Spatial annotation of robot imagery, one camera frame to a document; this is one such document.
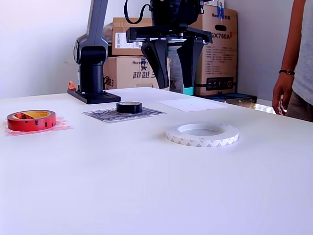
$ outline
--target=white table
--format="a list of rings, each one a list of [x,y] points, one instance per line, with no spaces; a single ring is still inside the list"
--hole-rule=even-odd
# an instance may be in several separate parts
[[[74,129],[0,136],[1,235],[313,234],[313,124],[229,105],[185,113],[157,103],[189,96],[115,90],[165,111],[106,124],[68,94],[0,100],[0,117],[29,109],[63,115]],[[164,129],[230,124],[237,143],[196,148]]]

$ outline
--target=bracelet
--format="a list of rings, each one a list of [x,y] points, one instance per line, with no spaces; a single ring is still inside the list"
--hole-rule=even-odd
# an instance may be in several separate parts
[[[282,72],[288,74],[288,75],[295,75],[295,72],[292,70],[280,70],[279,74],[281,74]]]

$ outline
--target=person's hand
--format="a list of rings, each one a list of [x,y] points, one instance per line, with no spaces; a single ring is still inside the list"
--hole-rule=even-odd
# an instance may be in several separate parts
[[[294,76],[281,73],[273,91],[273,109],[276,114],[285,115],[292,94]]]

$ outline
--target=white wall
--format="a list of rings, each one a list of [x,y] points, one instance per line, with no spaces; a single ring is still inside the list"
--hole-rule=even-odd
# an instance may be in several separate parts
[[[238,92],[272,100],[293,0],[227,0],[238,12]]]
[[[123,17],[124,0],[109,0],[105,25]],[[73,45],[86,32],[91,0],[2,0],[0,98],[65,93],[77,80]],[[148,0],[129,0],[138,17]]]

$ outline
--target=white sheet of paper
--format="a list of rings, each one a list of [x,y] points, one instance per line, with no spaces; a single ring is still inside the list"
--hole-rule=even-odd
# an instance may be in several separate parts
[[[227,106],[224,106],[222,104],[218,104],[205,99],[195,99],[195,98],[164,100],[158,102],[185,112],[227,108]]]

